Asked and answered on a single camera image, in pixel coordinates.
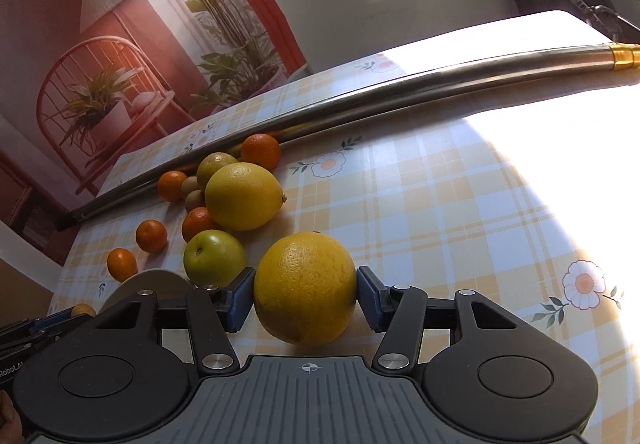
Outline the person left hand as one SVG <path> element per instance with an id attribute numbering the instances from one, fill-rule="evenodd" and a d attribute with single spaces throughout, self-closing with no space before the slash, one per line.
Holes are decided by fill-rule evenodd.
<path id="1" fill-rule="evenodd" d="M 20 415 L 6 392 L 0 394 L 0 444 L 21 444 L 24 441 Z"/>

